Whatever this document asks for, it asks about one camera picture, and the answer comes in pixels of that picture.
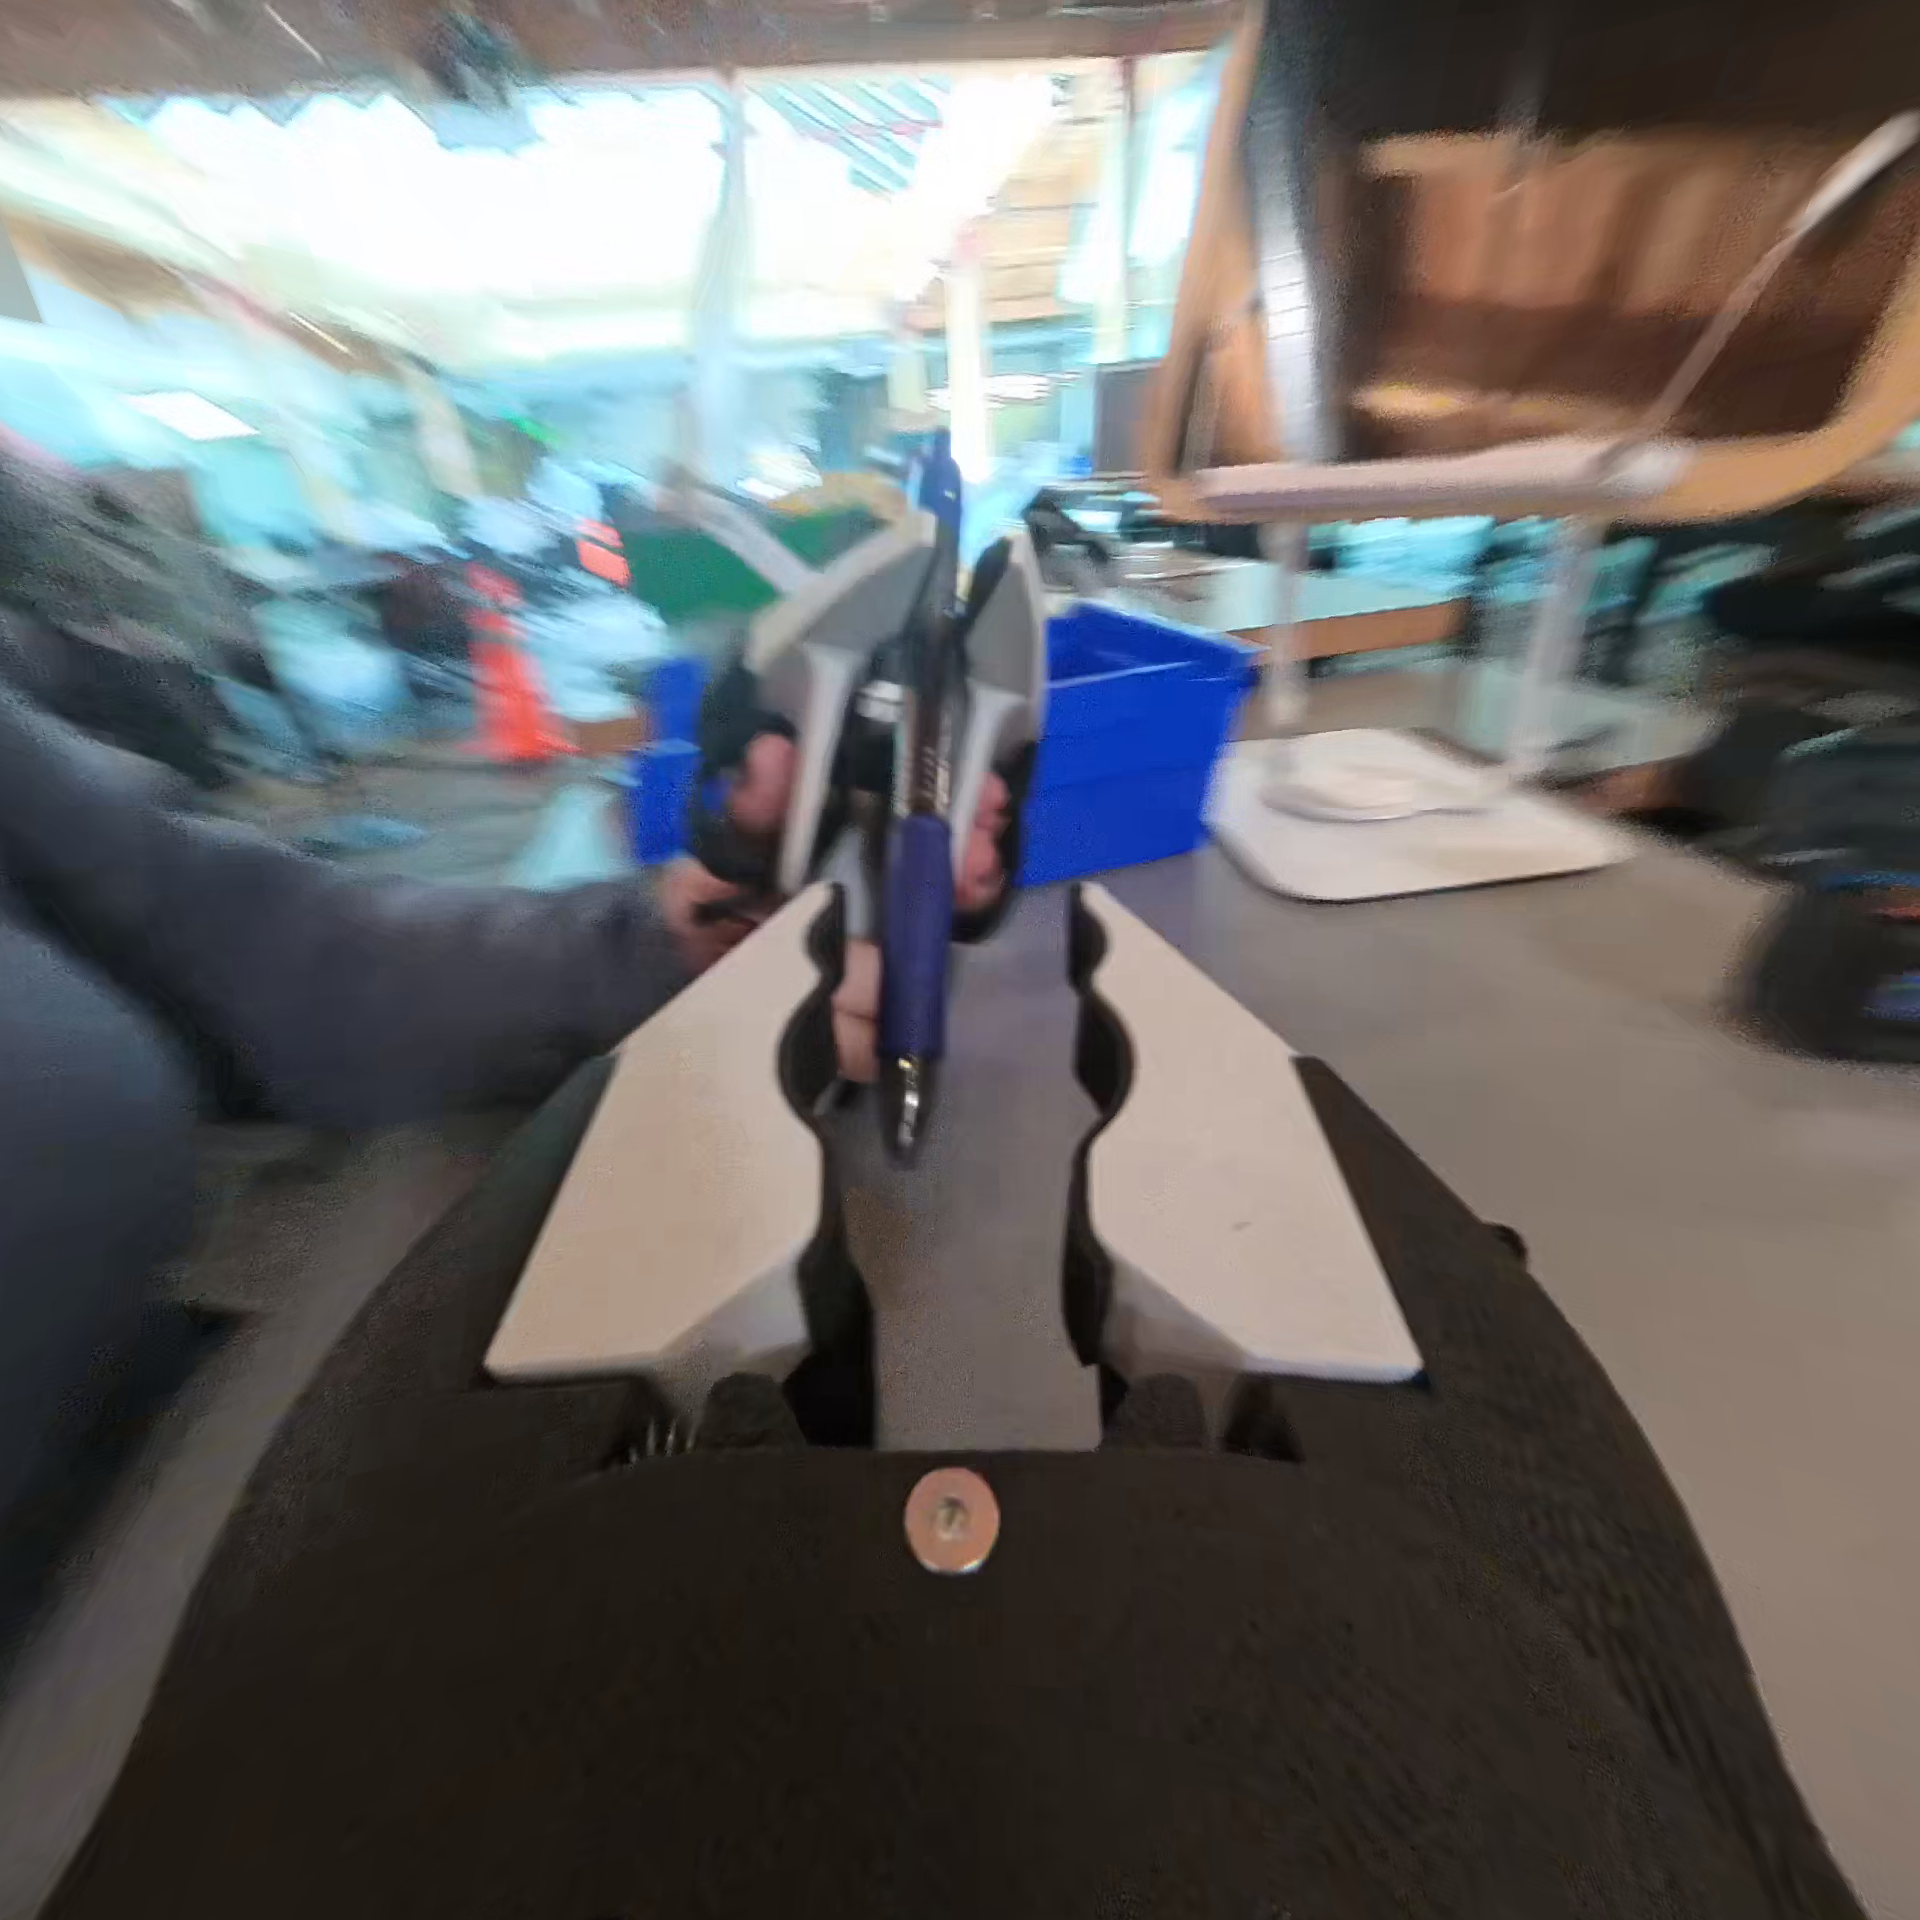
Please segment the blue pen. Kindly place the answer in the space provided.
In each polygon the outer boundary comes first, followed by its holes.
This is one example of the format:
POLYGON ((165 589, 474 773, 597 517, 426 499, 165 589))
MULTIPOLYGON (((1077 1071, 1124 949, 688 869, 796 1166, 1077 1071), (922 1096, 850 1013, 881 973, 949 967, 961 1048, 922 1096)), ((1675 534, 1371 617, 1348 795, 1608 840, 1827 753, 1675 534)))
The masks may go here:
POLYGON ((953 944, 953 793, 967 723, 957 600, 963 474, 949 433, 928 441, 919 504, 935 541, 897 638, 891 809, 880 880, 880 1127, 896 1166, 912 1166, 932 1127, 946 1043, 946 949, 953 944))

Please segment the person's left forearm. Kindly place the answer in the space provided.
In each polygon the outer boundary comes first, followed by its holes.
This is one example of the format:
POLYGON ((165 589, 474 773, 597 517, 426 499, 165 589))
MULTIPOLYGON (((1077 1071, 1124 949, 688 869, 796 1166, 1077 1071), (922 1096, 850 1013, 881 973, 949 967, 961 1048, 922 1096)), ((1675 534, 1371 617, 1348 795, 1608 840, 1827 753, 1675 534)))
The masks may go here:
POLYGON ((207 813, 15 690, 4 903, 207 1076, 333 1128, 540 1099, 697 976, 641 879, 358 876, 207 813))

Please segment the black charger case with display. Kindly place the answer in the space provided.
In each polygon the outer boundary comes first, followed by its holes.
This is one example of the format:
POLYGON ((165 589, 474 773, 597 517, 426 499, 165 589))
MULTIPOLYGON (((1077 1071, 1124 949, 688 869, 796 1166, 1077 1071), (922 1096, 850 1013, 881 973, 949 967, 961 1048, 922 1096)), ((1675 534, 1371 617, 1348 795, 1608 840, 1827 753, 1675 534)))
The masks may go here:
POLYGON ((1917 1063, 1917 710, 1776 758, 1747 834, 1776 888, 1735 1010, 1822 1062, 1917 1063))

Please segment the wood framed mirror with stand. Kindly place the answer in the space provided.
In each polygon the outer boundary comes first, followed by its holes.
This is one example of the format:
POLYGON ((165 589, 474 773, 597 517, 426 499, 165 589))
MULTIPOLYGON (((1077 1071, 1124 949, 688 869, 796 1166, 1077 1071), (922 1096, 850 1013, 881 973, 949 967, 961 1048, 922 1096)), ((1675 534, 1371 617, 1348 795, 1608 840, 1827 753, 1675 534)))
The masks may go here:
POLYGON ((1302 903, 1609 869, 1542 790, 1615 527, 1830 493, 1917 416, 1917 3, 1248 3, 1139 468, 1280 567, 1210 830, 1302 903), (1329 521, 1549 520, 1497 761, 1305 730, 1329 521))

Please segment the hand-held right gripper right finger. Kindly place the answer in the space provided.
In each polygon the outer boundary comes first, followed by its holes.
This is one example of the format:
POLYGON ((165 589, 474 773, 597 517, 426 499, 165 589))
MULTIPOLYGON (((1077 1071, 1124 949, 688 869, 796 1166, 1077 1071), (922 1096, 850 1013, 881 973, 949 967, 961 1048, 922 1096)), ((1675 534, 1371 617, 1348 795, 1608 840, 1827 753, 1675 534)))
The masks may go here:
POLYGON ((1070 1071, 1063 1308, 1135 1385, 1408 1385, 1415 1333, 1316 1117, 1305 1062, 1101 880, 1069 892, 1070 1071))

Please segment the blue plastic bin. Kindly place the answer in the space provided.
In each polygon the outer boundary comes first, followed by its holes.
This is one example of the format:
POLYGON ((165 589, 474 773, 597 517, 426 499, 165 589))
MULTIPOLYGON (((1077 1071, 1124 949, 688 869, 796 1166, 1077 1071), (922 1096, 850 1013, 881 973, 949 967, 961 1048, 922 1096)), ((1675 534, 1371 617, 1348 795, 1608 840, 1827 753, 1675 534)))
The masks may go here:
POLYGON ((1046 644, 1050 704, 1022 802, 1019 884, 1197 851, 1261 649, 1093 600, 1058 611, 1046 644))

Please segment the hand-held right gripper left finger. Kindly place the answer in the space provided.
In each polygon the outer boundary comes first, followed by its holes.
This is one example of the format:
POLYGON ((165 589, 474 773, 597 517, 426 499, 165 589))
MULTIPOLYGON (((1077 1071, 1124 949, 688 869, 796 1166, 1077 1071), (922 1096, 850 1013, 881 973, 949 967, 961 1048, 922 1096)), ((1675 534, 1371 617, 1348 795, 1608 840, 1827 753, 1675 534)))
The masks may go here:
POLYGON ((641 1025, 487 1347, 493 1380, 877 1385, 819 1103, 846 898, 812 880, 641 1025))

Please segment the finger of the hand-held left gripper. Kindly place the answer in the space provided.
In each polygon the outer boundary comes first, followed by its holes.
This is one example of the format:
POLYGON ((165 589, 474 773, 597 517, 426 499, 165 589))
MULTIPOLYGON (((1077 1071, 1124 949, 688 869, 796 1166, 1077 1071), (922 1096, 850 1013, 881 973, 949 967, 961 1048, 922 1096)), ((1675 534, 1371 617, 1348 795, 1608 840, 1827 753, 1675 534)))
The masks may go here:
POLYGON ((891 521, 749 624, 746 668, 758 683, 758 707, 794 727, 796 749, 778 892, 808 888, 855 690, 914 611, 935 538, 932 521, 891 521))
POLYGON ((1003 534, 973 567, 953 638, 946 821, 957 842, 977 825, 991 773, 1003 777, 1014 800, 1022 802, 1050 707, 1046 612, 1046 579, 1032 534, 1003 534))

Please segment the orange traffic cone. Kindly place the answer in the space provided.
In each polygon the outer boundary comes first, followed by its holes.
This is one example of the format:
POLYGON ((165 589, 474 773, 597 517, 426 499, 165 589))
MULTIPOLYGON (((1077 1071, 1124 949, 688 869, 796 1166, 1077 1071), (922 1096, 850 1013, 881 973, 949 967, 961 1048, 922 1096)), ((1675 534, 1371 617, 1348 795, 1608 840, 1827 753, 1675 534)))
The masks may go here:
POLYGON ((579 753, 523 637, 523 593, 487 560, 463 564, 474 753, 493 768, 537 768, 579 753))

